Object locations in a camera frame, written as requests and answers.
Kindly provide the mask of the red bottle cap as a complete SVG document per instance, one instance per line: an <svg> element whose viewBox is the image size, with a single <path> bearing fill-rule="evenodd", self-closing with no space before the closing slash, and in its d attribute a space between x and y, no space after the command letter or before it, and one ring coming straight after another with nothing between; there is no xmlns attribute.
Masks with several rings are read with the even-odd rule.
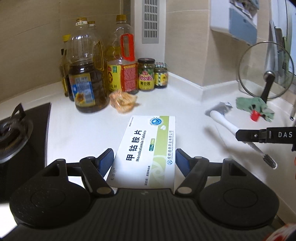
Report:
<svg viewBox="0 0 296 241"><path fill-rule="evenodd" d="M253 110L250 118L252 121L258 121L260 116L261 116L261 114L258 111Z"/></svg>

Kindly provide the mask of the white toothbrush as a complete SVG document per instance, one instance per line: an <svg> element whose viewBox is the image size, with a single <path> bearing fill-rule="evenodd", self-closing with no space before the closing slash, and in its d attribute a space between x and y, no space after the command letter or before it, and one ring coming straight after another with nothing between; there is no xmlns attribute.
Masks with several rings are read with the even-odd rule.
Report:
<svg viewBox="0 0 296 241"><path fill-rule="evenodd" d="M231 132L234 136L239 131L239 128L237 126L226 120L224 115L217 110L206 111L206 114L210 116L215 122L227 128L227 130L229 130L229 132ZM265 161L267 165L269 165L272 169L275 170L278 167L277 162L274 161L271 156L262 152L262 150L260 150L260 148L258 148L253 142L245 142L245 144L248 144L252 149L258 152L262 156L263 161Z"/></svg>

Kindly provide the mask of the white green medicine box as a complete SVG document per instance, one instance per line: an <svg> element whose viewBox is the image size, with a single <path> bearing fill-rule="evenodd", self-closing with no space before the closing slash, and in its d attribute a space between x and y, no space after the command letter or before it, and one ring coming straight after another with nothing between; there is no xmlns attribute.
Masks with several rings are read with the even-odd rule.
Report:
<svg viewBox="0 0 296 241"><path fill-rule="evenodd" d="M175 116L132 116L107 177L107 183L114 188L173 190L175 138Z"/></svg>

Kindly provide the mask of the green dish cloth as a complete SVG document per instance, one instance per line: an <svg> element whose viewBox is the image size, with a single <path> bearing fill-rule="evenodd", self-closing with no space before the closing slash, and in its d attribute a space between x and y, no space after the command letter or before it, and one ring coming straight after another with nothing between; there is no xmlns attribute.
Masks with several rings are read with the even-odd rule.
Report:
<svg viewBox="0 0 296 241"><path fill-rule="evenodd" d="M274 119L274 111L272 111L260 97L238 97L236 98L236 107L250 114L253 110L258 111L261 114L260 117L268 122L272 122Z"/></svg>

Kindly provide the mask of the silver foil pouch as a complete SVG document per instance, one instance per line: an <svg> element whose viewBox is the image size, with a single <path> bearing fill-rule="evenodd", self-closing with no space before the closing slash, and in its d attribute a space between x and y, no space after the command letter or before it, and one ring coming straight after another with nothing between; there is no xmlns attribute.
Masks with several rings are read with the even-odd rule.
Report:
<svg viewBox="0 0 296 241"><path fill-rule="evenodd" d="M231 109L233 109L233 106L231 105L230 102L219 102L217 105L215 105L211 109L208 109L207 111L205 111L205 115L210 116L210 113L212 111L217 111L220 114L225 115L225 114L229 113L229 111L231 111Z"/></svg>

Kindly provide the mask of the glass pot lid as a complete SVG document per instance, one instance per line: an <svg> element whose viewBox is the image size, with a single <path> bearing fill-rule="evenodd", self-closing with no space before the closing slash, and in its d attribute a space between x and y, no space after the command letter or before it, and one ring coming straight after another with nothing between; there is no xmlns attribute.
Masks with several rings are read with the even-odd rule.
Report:
<svg viewBox="0 0 296 241"><path fill-rule="evenodd" d="M292 86L295 66L280 44L263 41L250 46L240 58L237 77L243 90L264 102L284 95Z"/></svg>

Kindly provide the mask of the orange crumpled snack bag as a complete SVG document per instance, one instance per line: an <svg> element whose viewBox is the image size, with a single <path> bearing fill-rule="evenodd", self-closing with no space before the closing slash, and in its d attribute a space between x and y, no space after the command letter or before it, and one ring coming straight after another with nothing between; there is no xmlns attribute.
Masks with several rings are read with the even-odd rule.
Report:
<svg viewBox="0 0 296 241"><path fill-rule="evenodd" d="M137 96L127 92L116 90L109 95L110 105L118 113L128 113L140 104L137 102Z"/></svg>

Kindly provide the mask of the black gas stove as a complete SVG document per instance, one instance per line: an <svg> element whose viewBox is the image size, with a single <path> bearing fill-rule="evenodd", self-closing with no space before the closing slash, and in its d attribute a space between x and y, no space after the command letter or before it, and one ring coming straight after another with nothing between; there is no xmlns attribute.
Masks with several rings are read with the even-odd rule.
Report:
<svg viewBox="0 0 296 241"><path fill-rule="evenodd" d="M51 104L31 109L18 104L1 120L1 203L47 164Z"/></svg>

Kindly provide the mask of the blue label oil bottle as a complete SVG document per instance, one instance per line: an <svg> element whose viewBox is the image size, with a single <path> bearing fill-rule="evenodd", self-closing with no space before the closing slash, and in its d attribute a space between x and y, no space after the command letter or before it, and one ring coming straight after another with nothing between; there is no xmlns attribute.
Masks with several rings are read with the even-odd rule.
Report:
<svg viewBox="0 0 296 241"><path fill-rule="evenodd" d="M98 112L108 104L105 70L95 68L93 49L94 35L87 18L77 18L67 44L67 60L75 106L82 113Z"/></svg>

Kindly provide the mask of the dark soy sauce bottle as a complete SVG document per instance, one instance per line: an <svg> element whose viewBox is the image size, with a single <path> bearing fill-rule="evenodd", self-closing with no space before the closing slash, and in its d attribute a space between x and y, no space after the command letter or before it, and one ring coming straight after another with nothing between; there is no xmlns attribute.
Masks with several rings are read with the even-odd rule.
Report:
<svg viewBox="0 0 296 241"><path fill-rule="evenodd" d="M72 88L69 79L69 63L67 60L67 42L70 40L71 35L63 35L63 48L61 49L61 60L59 63L59 71L61 75L61 82L64 91L64 95L68 97L71 101L74 101Z"/></svg>

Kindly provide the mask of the small pickle jar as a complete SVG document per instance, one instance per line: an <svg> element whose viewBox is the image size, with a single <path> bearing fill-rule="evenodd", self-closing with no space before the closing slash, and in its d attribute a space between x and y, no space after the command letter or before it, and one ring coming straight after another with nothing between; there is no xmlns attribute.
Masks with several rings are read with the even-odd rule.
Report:
<svg viewBox="0 0 296 241"><path fill-rule="evenodd" d="M166 63L157 62L154 68L155 88L166 88L168 85L168 70Z"/></svg>

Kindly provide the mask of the large pickle jar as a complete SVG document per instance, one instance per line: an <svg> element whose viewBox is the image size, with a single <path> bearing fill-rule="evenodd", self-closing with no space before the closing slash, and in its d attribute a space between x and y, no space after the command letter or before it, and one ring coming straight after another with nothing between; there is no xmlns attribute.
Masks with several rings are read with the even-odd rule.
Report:
<svg viewBox="0 0 296 241"><path fill-rule="evenodd" d="M155 59L139 58L137 61L138 61L138 89L141 91L154 90Z"/></svg>

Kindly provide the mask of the yellow cap oil bottle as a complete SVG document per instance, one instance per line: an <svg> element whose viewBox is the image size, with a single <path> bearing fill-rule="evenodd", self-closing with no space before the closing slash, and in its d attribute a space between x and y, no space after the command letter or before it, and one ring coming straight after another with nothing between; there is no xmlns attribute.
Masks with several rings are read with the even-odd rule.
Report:
<svg viewBox="0 0 296 241"><path fill-rule="evenodd" d="M94 49L93 49L93 62L97 70L104 72L105 70L105 57L104 57L104 43L99 35L99 32L96 28L95 21L88 21L88 28L94 35Z"/></svg>

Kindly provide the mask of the blue white water heater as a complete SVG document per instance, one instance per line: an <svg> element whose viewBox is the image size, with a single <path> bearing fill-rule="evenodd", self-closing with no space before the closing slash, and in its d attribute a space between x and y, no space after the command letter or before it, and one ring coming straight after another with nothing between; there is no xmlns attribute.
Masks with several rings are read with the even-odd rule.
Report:
<svg viewBox="0 0 296 241"><path fill-rule="evenodd" d="M259 1L211 0L210 28L248 45L257 40L257 12Z"/></svg>

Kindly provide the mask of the white wall vent grille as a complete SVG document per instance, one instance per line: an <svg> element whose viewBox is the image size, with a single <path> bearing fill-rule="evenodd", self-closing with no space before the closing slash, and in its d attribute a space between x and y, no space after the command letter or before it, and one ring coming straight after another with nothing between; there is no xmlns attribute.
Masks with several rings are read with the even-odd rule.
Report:
<svg viewBox="0 0 296 241"><path fill-rule="evenodd" d="M142 44L159 43L159 0L142 1Z"/></svg>

